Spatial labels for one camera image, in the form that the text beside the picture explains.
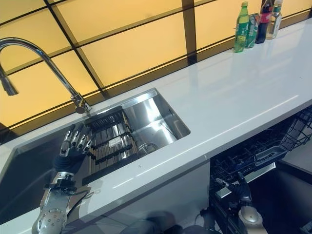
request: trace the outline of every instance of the chrome faucet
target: chrome faucet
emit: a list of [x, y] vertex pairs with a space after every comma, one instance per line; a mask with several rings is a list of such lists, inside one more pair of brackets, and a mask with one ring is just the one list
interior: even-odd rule
[[[0, 52], [4, 47], [8, 45], [21, 45], [34, 51], [36, 54], [38, 54], [43, 59], [43, 61], [45, 61], [45, 63], [49, 66], [49, 68], [53, 71], [53, 73], [57, 76], [60, 82], [65, 86], [65, 88], [70, 92], [71, 100], [76, 105], [76, 112], [79, 114], [82, 114], [84, 112], [90, 111], [91, 107], [89, 106], [87, 101], [81, 96], [80, 93], [78, 93], [73, 88], [73, 86], [68, 82], [68, 80], [62, 74], [62, 72], [60, 72], [60, 70], [56, 67], [56, 65], [53, 63], [50, 57], [43, 50], [41, 50], [35, 44], [24, 39], [2, 38], [0, 39]], [[4, 90], [7, 92], [8, 95], [11, 96], [11, 95], [18, 94], [18, 91], [16, 90], [16, 88], [13, 86], [13, 84], [9, 80], [9, 77], [6, 75], [1, 64], [0, 64], [0, 80], [3, 85]]]

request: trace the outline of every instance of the can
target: can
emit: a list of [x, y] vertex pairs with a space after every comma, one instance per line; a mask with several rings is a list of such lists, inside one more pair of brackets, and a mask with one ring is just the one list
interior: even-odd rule
[[260, 14], [255, 13], [249, 15], [249, 24], [245, 48], [252, 48], [254, 46], [254, 42], [257, 37], [259, 22], [260, 22]]

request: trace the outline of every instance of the glass bottle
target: glass bottle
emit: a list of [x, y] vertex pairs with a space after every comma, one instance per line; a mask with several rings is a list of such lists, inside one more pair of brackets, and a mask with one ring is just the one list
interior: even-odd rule
[[271, 22], [269, 23], [267, 30], [267, 39], [271, 40], [276, 38], [279, 26], [282, 20], [281, 7], [283, 0], [275, 0], [274, 8], [271, 16]]
[[260, 24], [258, 27], [257, 38], [255, 40], [255, 43], [257, 44], [263, 43], [265, 41], [268, 25], [271, 20], [271, 13], [272, 13], [272, 2], [271, 0], [266, 0], [262, 5], [260, 11], [261, 14]]

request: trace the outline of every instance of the stainless steel sink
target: stainless steel sink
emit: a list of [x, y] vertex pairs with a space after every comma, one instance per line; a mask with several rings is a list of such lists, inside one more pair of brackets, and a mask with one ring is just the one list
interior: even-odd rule
[[[123, 108], [129, 121], [138, 148], [138, 158], [190, 133], [156, 89], [101, 110], [97, 115], [118, 106]], [[0, 224], [39, 206], [44, 192], [42, 188], [54, 176], [52, 161], [59, 153], [66, 130], [67, 126], [17, 147], [11, 153], [7, 170], [0, 177]], [[89, 175], [89, 160], [86, 157], [80, 171], [75, 175], [76, 186], [81, 187], [82, 180]]]
[[121, 105], [133, 130], [139, 153], [144, 156], [190, 133], [166, 100], [151, 90]]

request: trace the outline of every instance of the sink drain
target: sink drain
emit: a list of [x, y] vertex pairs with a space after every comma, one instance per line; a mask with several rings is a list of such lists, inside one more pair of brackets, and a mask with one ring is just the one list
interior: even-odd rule
[[148, 155], [151, 152], [156, 151], [157, 149], [158, 149], [158, 147], [155, 144], [150, 143], [150, 142], [146, 142], [146, 143], [144, 143], [138, 147], [138, 152], [141, 155]]

